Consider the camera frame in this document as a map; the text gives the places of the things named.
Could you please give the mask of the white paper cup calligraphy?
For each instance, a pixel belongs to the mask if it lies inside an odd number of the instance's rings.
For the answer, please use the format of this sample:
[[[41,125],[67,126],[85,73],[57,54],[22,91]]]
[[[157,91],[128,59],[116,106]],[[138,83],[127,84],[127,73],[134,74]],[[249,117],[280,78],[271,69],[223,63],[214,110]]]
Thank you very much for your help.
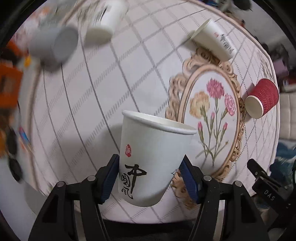
[[[197,129],[166,118],[122,111],[118,192],[139,207],[157,204]]]

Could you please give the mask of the red ribbed paper cup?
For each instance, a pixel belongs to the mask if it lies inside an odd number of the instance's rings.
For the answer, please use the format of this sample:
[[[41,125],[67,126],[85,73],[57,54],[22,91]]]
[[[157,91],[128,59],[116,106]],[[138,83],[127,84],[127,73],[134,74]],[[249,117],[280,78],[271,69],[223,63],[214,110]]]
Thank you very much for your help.
[[[262,78],[245,99],[247,113],[255,119],[262,118],[279,101],[279,91],[275,83]]]

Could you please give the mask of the white paper cup centre back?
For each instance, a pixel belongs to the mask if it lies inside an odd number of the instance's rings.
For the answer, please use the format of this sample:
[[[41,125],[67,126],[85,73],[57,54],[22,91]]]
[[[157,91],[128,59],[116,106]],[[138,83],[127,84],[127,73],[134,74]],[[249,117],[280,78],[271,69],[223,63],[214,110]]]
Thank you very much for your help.
[[[226,62],[234,58],[237,50],[227,35],[212,20],[206,20],[190,39],[212,52],[220,61]]]

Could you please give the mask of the white paper cup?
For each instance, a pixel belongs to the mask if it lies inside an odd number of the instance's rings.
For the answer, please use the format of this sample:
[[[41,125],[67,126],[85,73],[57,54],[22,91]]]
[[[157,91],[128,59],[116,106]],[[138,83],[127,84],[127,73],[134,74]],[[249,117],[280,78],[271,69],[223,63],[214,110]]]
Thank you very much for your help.
[[[212,20],[206,20],[190,39],[212,52],[220,61],[226,62],[234,58],[237,50],[227,35]]]
[[[85,45],[108,43],[128,12],[128,8],[127,1],[100,1],[91,8],[87,19]]]

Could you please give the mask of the white paper cup far left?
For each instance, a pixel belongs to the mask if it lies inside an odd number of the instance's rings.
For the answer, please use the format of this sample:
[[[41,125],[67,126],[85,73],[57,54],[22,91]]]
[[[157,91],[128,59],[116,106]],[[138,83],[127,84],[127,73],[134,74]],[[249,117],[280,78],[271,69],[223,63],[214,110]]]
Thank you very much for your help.
[[[87,19],[85,45],[108,43],[128,12],[128,8],[127,1],[100,1],[91,8]]]

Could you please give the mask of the blue denim clothing pile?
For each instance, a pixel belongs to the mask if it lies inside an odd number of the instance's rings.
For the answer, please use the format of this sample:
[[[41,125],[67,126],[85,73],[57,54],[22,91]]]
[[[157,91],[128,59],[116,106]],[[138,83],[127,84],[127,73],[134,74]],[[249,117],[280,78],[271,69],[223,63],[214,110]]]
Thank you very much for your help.
[[[292,167],[295,162],[295,141],[280,139],[274,162],[270,165],[271,178],[283,186],[292,184]]]

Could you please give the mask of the black round lid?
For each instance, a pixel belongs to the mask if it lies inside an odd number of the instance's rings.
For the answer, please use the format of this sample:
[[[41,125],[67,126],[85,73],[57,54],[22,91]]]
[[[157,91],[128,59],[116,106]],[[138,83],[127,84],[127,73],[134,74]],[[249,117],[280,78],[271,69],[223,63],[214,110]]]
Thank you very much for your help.
[[[9,157],[9,169],[10,169],[10,172],[11,172],[13,178],[17,182],[20,182],[23,178],[23,172],[22,172],[20,164],[18,163],[18,161],[16,159]]]

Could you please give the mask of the floral diamond pattern tablecloth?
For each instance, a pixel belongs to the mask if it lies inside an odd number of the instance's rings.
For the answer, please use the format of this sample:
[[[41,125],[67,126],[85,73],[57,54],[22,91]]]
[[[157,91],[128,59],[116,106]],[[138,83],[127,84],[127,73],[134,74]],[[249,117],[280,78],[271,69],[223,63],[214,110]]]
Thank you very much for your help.
[[[112,39],[85,45],[87,19],[98,1],[85,1],[63,26],[79,41],[56,69],[37,66],[31,111],[32,185],[48,195],[58,181],[81,182],[120,155],[124,110],[179,121],[201,132],[187,149],[191,163],[224,183],[239,180],[253,195],[247,161],[273,163],[280,108],[251,118],[244,101],[262,78],[276,82],[273,62],[254,37],[198,1],[128,1]],[[190,39],[212,19],[237,54],[220,61]]]

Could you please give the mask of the orange box on table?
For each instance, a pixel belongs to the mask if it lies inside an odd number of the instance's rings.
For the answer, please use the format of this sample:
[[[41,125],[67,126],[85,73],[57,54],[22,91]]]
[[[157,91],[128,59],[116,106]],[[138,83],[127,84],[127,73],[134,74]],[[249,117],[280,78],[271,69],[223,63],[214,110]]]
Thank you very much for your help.
[[[1,109],[12,109],[16,107],[22,77],[22,71],[1,63]]]

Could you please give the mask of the grey ribbed mug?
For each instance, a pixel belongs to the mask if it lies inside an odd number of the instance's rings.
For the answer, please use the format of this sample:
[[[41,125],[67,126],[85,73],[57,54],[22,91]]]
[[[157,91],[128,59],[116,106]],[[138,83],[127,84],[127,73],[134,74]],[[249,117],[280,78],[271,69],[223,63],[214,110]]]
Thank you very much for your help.
[[[52,27],[36,32],[29,42],[28,50],[44,67],[56,69],[75,52],[78,41],[79,33],[75,27]]]

